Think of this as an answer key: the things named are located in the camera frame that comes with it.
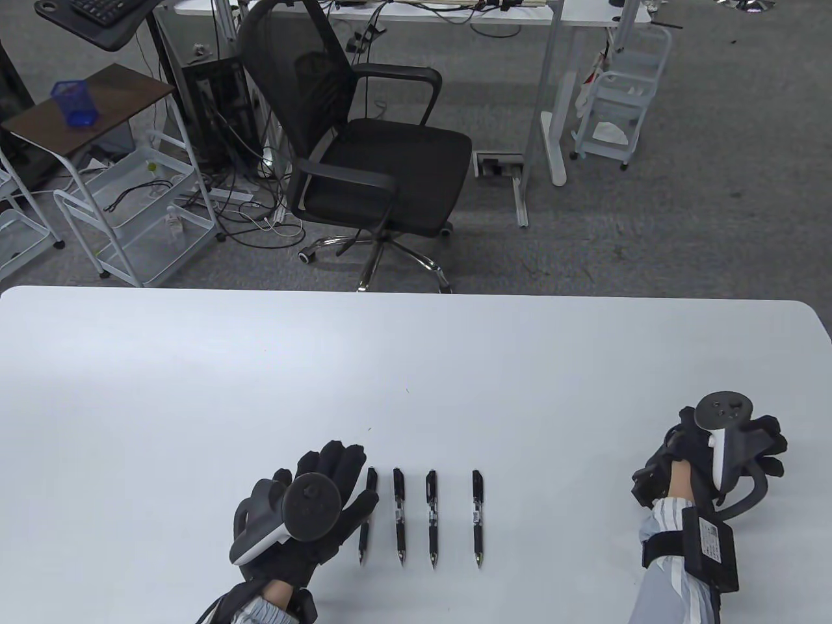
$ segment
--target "wooden side table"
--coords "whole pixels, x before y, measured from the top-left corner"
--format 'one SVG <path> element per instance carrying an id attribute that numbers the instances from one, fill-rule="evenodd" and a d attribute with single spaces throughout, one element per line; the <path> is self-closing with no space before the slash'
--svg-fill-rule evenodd
<path id="1" fill-rule="evenodd" d="M 137 287 L 157 286 L 213 235 L 218 240 L 225 239 L 218 233 L 208 190 L 179 108 L 171 96 L 174 87 L 117 64 L 87 78 L 87 86 L 99 112 L 92 127 L 67 126 L 52 99 L 5 121 L 2 126 L 51 153 L 72 175 L 77 188 L 71 193 L 55 191 L 55 202 L 98 274 L 102 278 L 116 275 Z M 139 146 L 85 182 L 69 156 L 159 101 L 166 101 L 173 111 L 182 140 L 150 130 L 147 146 Z M 188 160 L 181 161 L 153 149 L 150 146 L 153 138 L 184 150 Z M 178 195 L 190 192 L 194 185 L 207 206 L 207 218 L 174 203 Z M 170 236 L 170 219 L 181 223 L 181 232 L 175 239 Z M 110 239 L 109 245 L 93 251 L 78 221 L 104 232 Z"/>

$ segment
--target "pen clip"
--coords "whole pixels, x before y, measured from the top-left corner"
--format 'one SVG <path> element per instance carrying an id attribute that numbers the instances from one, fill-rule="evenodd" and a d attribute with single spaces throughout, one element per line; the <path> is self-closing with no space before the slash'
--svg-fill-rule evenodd
<path id="1" fill-rule="evenodd" d="M 393 469 L 393 495 L 404 500 L 404 475 L 398 468 Z"/>
<path id="2" fill-rule="evenodd" d="M 474 470 L 473 477 L 473 499 L 474 502 L 482 503 L 485 499 L 483 492 L 483 475 L 478 470 Z"/>
<path id="3" fill-rule="evenodd" d="M 367 468 L 367 489 L 370 492 L 375 492 L 376 486 L 379 483 L 379 474 L 375 472 L 375 468 Z"/>
<path id="4" fill-rule="evenodd" d="M 436 500 L 436 471 L 431 470 L 424 478 L 425 493 L 428 496 L 428 505 Z"/>

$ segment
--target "power strip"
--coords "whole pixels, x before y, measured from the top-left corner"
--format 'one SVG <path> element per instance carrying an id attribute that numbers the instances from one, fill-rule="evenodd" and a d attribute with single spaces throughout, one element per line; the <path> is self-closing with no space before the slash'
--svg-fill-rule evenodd
<path id="1" fill-rule="evenodd" d="M 238 191 L 226 191 L 225 189 L 211 189 L 208 193 L 217 200 L 239 201 L 241 204 L 254 199 L 251 193 L 240 193 Z"/>

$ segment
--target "chair seat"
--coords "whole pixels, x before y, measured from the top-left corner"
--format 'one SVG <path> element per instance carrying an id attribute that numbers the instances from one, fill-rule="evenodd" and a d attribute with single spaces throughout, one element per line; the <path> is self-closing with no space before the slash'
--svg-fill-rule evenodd
<path id="1" fill-rule="evenodd" d="M 399 184 L 399 195 L 389 229 L 436 236 L 462 191 L 471 149 L 471 139 L 459 132 L 356 119 L 347 124 L 320 161 L 392 176 Z M 373 228 L 386 203 L 377 190 L 312 178 L 304 207 L 308 220 Z"/>

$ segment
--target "blue pencil cup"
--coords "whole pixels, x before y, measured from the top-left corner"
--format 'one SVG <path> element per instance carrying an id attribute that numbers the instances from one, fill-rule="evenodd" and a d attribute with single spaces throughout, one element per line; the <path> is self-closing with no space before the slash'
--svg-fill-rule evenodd
<path id="1" fill-rule="evenodd" d="M 87 128 L 98 119 L 98 110 L 92 103 L 85 80 L 57 82 L 52 88 L 52 99 L 57 102 L 70 127 Z"/>

